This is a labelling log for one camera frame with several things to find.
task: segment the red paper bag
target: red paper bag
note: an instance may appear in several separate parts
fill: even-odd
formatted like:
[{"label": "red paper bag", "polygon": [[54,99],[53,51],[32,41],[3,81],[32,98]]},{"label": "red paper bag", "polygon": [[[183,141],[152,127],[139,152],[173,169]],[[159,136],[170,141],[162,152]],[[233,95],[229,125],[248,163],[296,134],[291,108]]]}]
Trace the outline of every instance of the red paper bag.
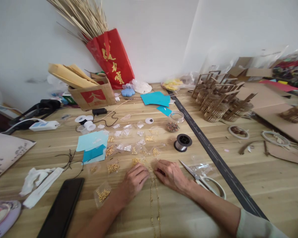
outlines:
[{"label": "red paper bag", "polygon": [[122,89],[123,84],[135,78],[117,29],[95,37],[87,43],[86,47],[107,74],[114,90]]}]

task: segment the cardboard basket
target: cardboard basket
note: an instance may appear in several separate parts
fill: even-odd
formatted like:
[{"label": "cardboard basket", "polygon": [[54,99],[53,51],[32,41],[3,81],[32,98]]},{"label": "cardboard basket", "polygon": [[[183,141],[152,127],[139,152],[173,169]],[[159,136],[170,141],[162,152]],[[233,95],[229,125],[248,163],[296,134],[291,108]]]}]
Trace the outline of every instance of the cardboard basket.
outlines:
[{"label": "cardboard basket", "polygon": [[69,86],[69,92],[82,110],[87,111],[116,104],[114,92],[106,76],[94,75],[93,80],[100,85],[74,89]]}]

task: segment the light blue paper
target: light blue paper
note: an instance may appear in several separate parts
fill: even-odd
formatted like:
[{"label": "light blue paper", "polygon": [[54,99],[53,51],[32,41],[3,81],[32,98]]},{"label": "light blue paper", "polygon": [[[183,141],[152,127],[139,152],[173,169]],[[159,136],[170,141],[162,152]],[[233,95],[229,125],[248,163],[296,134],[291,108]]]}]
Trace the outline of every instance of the light blue paper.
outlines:
[{"label": "light blue paper", "polygon": [[105,148],[106,146],[102,144],[101,146],[92,150],[84,151],[83,162],[86,163],[87,161],[102,155]]},{"label": "light blue paper", "polygon": [[157,105],[169,107],[169,103],[170,103],[170,96],[169,95],[165,96],[161,92],[142,94],[141,98],[145,105],[157,104]]},{"label": "light blue paper", "polygon": [[170,113],[172,112],[169,108],[166,108],[164,106],[157,107],[157,109],[161,111],[163,114],[165,114],[166,116],[169,116]]},{"label": "light blue paper", "polygon": [[82,135],[78,138],[76,151],[88,151],[99,147],[102,144],[107,147],[107,141],[108,135],[105,135],[103,131]]}]

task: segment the white tissue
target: white tissue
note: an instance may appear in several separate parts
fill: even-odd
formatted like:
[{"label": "white tissue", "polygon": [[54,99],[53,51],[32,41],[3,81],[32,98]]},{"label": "white tissue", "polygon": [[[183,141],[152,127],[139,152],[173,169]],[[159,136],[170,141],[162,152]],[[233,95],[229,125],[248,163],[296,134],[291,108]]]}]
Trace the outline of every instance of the white tissue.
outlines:
[{"label": "white tissue", "polygon": [[63,171],[64,169],[62,168],[56,168],[54,172],[51,173],[46,180],[37,189],[35,189],[30,196],[27,197],[27,199],[23,202],[23,205],[27,208],[34,207]]},{"label": "white tissue", "polygon": [[34,188],[34,181],[39,177],[38,181],[35,182],[35,186],[39,186],[42,181],[49,175],[50,172],[53,172],[55,168],[36,170],[35,168],[30,169],[28,175],[25,178],[21,192],[19,193],[21,197],[32,192]]}]

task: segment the white cord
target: white cord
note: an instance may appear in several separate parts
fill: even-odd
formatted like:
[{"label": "white cord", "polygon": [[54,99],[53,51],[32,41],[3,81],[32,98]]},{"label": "white cord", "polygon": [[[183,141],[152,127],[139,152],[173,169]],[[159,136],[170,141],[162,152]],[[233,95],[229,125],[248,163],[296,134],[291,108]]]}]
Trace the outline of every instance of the white cord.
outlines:
[{"label": "white cord", "polygon": [[10,128],[9,128],[8,130],[6,130],[5,132],[0,132],[0,133],[1,133],[1,134],[2,134],[2,133],[6,133],[6,132],[8,132],[9,130],[11,130],[12,128],[14,128],[16,125],[18,125],[18,124],[20,124],[20,123],[22,123],[22,122],[25,122],[25,121],[29,121],[29,120],[37,120],[37,121],[39,121],[39,122],[46,123],[46,121],[44,121],[44,120],[42,120],[42,119],[39,119],[39,118],[25,119],[25,120],[23,120],[23,121],[18,122],[17,124],[14,124],[12,127],[10,127]]},{"label": "white cord", "polygon": [[[282,139],[284,141],[284,144],[280,144],[280,143],[277,143],[276,141],[271,140],[265,134],[272,134],[272,135],[275,135],[275,136],[279,137],[280,139]],[[289,140],[287,140],[285,137],[283,137],[282,135],[280,135],[280,134],[278,134],[276,132],[263,131],[262,132],[262,137],[264,137],[265,140],[273,143],[274,145],[279,145],[279,146],[283,146],[283,147],[290,145]]]},{"label": "white cord", "polygon": [[5,107],[5,106],[2,106],[2,105],[0,105],[0,107],[4,107],[4,108],[7,108],[7,109],[13,109],[13,110],[16,110],[16,111],[18,111],[19,113],[23,114],[23,112],[21,112],[19,109],[16,109],[16,108]]}]

